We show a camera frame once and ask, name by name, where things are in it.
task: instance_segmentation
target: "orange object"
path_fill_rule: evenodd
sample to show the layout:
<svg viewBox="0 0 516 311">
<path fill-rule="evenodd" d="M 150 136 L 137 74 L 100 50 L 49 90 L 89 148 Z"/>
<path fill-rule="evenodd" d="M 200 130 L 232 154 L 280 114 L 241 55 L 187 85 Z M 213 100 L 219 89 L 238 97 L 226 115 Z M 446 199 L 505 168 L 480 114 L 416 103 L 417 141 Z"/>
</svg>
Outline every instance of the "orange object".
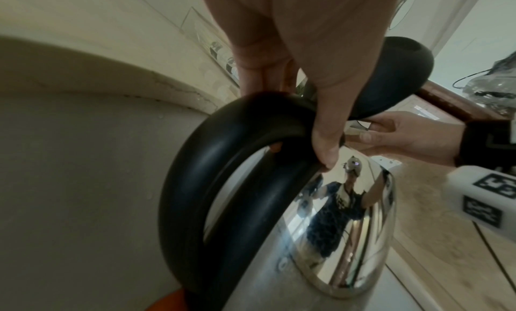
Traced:
<svg viewBox="0 0 516 311">
<path fill-rule="evenodd" d="M 184 290 L 180 289 L 151 305 L 145 311 L 188 311 Z"/>
</svg>

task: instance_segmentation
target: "fingernail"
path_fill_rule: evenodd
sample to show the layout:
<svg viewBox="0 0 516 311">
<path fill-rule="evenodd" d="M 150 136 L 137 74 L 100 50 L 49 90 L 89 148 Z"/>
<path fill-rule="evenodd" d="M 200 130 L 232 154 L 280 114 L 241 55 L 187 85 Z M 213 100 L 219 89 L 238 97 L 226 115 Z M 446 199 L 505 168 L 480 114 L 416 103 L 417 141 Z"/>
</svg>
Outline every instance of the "fingernail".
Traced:
<svg viewBox="0 0 516 311">
<path fill-rule="evenodd" d="M 327 169 L 332 169 L 339 160 L 339 147 L 334 146 L 324 155 L 324 164 Z"/>
<path fill-rule="evenodd" d="M 372 135 L 369 132 L 361 132 L 360 141 L 363 143 L 370 143 L 372 141 Z"/>
</svg>

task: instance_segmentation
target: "hand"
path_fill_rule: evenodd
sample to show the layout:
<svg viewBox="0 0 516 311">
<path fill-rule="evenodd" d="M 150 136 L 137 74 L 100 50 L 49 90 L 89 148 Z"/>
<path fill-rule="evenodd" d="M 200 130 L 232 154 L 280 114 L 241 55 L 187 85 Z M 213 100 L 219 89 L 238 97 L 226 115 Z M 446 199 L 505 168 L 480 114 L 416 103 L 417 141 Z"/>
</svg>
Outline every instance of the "hand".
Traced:
<svg viewBox="0 0 516 311">
<path fill-rule="evenodd" d="M 397 0 L 205 1 L 231 42 L 242 95 L 293 92 L 299 67 L 315 84 L 312 144 L 331 169 Z"/>
<path fill-rule="evenodd" d="M 385 112 L 365 121 L 371 122 L 369 131 L 346 135 L 347 142 L 373 145 L 361 150 L 365 155 L 404 155 L 448 166 L 455 165 L 465 128 L 410 112 Z"/>
</svg>

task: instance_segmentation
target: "stainless steel kettle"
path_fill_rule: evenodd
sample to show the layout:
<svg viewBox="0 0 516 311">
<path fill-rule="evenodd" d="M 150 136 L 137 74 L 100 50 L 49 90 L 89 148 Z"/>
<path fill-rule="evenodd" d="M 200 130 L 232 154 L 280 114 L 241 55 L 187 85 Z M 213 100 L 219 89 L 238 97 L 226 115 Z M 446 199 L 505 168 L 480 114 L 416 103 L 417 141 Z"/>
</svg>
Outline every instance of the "stainless steel kettle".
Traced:
<svg viewBox="0 0 516 311">
<path fill-rule="evenodd" d="M 419 89 L 431 52 L 385 39 L 350 119 L 384 111 Z M 340 148 L 320 173 L 310 137 L 316 104 L 266 92 L 211 115 L 186 141 L 163 186 L 164 258 L 196 310 L 362 310 L 385 263 L 395 222 L 394 180 L 358 151 Z M 220 188 L 257 150 L 266 153 L 205 238 Z"/>
</svg>

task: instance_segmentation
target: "white device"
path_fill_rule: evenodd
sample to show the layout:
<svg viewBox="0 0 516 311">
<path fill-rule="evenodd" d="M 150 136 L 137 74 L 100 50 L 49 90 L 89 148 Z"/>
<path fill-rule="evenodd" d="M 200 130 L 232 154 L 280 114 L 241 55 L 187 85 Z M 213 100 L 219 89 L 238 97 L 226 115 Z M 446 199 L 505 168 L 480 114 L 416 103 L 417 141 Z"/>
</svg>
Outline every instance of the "white device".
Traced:
<svg viewBox="0 0 516 311">
<path fill-rule="evenodd" d="M 516 242 L 516 177 L 462 166 L 448 174 L 442 198 L 464 217 Z"/>
</svg>

